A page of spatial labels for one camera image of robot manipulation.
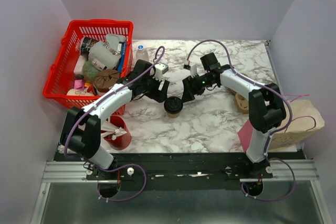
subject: marble surface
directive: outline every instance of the marble surface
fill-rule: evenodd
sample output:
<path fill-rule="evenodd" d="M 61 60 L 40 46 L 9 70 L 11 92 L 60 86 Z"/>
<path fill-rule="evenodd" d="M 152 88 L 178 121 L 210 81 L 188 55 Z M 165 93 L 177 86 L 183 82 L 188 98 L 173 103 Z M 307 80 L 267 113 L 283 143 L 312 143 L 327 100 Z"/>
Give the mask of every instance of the marble surface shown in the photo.
<path fill-rule="evenodd" d="M 138 40 L 133 42 L 133 56 L 138 45 L 144 45 L 150 60 L 156 49 L 166 49 L 163 63 L 169 65 L 165 77 L 170 81 L 168 97 L 182 97 L 182 80 L 190 75 L 183 69 L 187 54 L 199 41 L 196 40 Z M 274 74 L 263 41 L 222 41 L 228 48 L 234 67 L 252 79 L 264 83 L 275 82 Z M 198 73 L 203 74 L 200 57 L 214 52 L 221 65 L 227 64 L 225 51 L 219 44 L 206 42 L 197 47 L 190 57 Z M 178 152 L 242 152 L 237 132 L 248 119 L 238 112 L 233 95 L 224 88 L 205 91 L 196 100 L 185 103 L 179 117 L 169 118 L 163 103 L 147 97 L 126 105 L 122 116 L 132 135 L 131 144 L 122 151 L 113 150 L 102 141 L 109 152 L 124 153 L 178 153 Z"/>

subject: plastic bottle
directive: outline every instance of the plastic bottle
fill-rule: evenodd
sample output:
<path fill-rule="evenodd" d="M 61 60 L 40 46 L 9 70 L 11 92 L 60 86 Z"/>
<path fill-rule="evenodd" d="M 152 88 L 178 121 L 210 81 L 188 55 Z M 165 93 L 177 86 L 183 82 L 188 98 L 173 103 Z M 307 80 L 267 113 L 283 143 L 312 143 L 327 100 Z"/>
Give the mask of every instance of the plastic bottle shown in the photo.
<path fill-rule="evenodd" d="M 140 59 L 149 62 L 148 52 L 145 50 L 143 45 L 138 46 L 138 50 L 135 53 L 135 60 L 138 61 Z"/>

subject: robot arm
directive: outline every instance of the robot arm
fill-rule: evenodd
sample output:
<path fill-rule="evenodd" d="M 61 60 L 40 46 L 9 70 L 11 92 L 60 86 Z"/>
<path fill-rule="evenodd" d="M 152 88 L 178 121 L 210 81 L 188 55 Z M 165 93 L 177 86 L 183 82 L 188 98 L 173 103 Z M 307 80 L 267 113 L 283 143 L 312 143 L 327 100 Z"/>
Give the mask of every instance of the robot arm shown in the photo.
<path fill-rule="evenodd" d="M 253 163 L 263 161 L 265 159 L 265 145 L 270 132 L 280 126 L 286 118 L 283 101 L 272 92 L 255 85 L 255 83 L 264 85 L 263 83 L 248 78 L 254 83 L 252 84 L 238 77 L 229 65 L 221 66 L 214 53 L 203 56 L 201 62 L 207 71 L 202 76 L 197 74 L 194 66 L 184 66 L 185 69 L 191 71 L 191 76 L 183 80 L 182 102 L 194 100 L 194 95 L 203 94 L 205 88 L 212 87 L 214 84 L 218 87 L 228 87 L 241 94 L 249 101 L 249 120 L 254 128 L 246 155 Z M 280 92 L 279 87 L 274 83 L 266 86 Z"/>
<path fill-rule="evenodd" d="M 148 72 L 129 87 L 124 87 L 122 90 L 115 93 L 115 90 L 137 78 L 151 65 L 152 64 L 147 61 L 138 60 L 133 71 L 126 77 L 119 79 L 108 93 L 95 102 L 84 106 L 82 109 L 77 107 L 71 108 L 67 113 L 60 143 L 65 145 L 66 139 L 78 119 L 83 116 L 85 112 L 88 112 L 94 107 L 95 109 L 92 110 L 80 123 L 80 125 L 85 124 L 85 129 L 81 130 L 77 127 L 72 134 L 69 142 L 69 149 L 98 166 L 108 169 L 113 162 L 113 156 L 100 146 L 101 124 L 119 107 L 130 102 L 138 95 L 144 94 L 157 102 L 164 102 L 167 98 L 169 82 L 165 80 L 162 89 L 159 89 L 163 80 L 163 75 L 168 71 L 168 65 L 163 63 L 155 65 L 152 73 Z"/>

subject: red plastic basket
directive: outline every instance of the red plastic basket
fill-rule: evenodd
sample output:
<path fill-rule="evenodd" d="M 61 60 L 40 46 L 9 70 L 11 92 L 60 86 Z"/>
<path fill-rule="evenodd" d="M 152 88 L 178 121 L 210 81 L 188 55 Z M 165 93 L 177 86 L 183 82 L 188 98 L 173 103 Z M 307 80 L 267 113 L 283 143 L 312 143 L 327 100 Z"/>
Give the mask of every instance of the red plastic basket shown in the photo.
<path fill-rule="evenodd" d="M 73 20 L 61 40 L 61 49 L 55 63 L 50 67 L 50 73 L 43 89 L 46 98 L 54 99 L 63 106 L 83 107 L 97 100 L 95 97 L 80 97 L 77 95 L 66 95 L 73 88 L 76 77 L 74 68 L 77 63 L 79 52 L 76 51 L 76 44 L 83 36 L 105 41 L 106 34 L 125 35 L 127 38 L 127 49 L 121 77 L 131 71 L 133 50 L 132 50 L 133 23 L 130 21 L 115 21 L 110 19 Z M 116 115 L 123 115 L 125 105 L 114 112 Z"/>

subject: paper bag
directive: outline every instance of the paper bag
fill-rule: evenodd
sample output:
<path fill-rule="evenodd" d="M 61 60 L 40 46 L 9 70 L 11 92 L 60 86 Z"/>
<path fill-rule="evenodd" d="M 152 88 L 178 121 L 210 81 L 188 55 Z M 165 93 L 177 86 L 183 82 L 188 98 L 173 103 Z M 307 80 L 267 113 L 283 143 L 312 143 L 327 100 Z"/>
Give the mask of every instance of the paper bag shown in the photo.
<path fill-rule="evenodd" d="M 324 127 L 324 120 L 320 112 L 308 100 L 295 100 L 290 103 L 293 120 L 287 129 L 274 133 L 271 139 L 270 151 L 290 147 Z M 282 121 L 283 127 L 288 122 L 289 112 L 285 105 L 287 117 Z M 252 137 L 253 127 L 248 120 L 238 132 L 239 140 L 244 152 L 247 151 Z"/>

